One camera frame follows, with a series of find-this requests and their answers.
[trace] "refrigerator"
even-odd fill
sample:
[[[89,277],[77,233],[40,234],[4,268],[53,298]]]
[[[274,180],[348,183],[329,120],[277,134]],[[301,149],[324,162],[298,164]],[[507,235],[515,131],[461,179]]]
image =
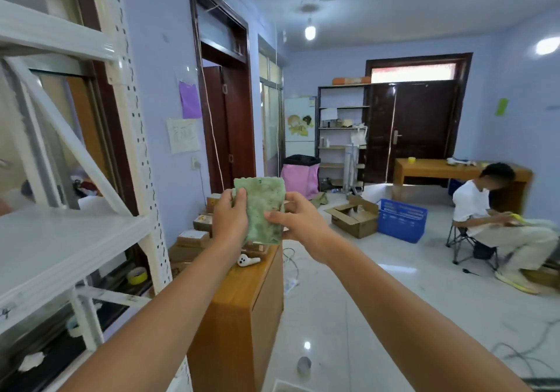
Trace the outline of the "refrigerator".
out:
[[[315,97],[284,100],[286,157],[293,154],[315,156]]]

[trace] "sneaker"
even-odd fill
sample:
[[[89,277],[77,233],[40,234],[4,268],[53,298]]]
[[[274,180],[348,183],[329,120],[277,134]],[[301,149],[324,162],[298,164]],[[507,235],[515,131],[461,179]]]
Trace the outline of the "sneaker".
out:
[[[498,271],[494,273],[496,278],[501,282],[509,284],[511,287],[514,287],[517,290],[521,290],[524,293],[529,293],[530,295],[538,295],[540,291],[536,289],[534,284],[532,284],[529,280],[527,280],[521,273],[515,275],[513,273],[502,274]]]

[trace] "beige pants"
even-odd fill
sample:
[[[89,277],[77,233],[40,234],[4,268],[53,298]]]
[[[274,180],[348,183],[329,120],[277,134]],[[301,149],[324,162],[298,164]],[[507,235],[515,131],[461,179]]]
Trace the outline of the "beige pants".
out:
[[[499,256],[513,252],[513,256],[500,271],[517,272],[520,268],[539,269],[556,248],[558,233],[554,224],[538,219],[525,220],[530,226],[523,227],[489,227],[474,239],[489,247],[497,247]]]

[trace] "yellow tape roll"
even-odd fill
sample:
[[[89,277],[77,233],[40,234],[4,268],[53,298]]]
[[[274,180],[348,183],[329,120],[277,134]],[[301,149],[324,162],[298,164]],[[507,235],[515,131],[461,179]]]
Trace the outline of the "yellow tape roll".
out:
[[[148,271],[142,266],[131,269],[127,274],[128,283],[137,285],[145,282],[148,279]]]

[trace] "wooden desk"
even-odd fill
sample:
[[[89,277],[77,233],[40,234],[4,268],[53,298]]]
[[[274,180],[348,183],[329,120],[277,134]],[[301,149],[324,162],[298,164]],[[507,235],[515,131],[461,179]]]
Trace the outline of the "wooden desk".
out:
[[[515,171],[515,181],[502,190],[492,191],[490,204],[495,210],[509,210],[522,214],[527,190],[533,179],[533,171],[513,163],[508,164]],[[443,159],[417,159],[415,163],[409,163],[408,159],[396,159],[392,199],[402,201],[405,177],[456,178],[467,181],[478,178],[483,169],[480,162],[478,165],[451,166]]]
[[[260,392],[283,309],[282,247],[256,265],[234,265],[187,353],[193,390]]]

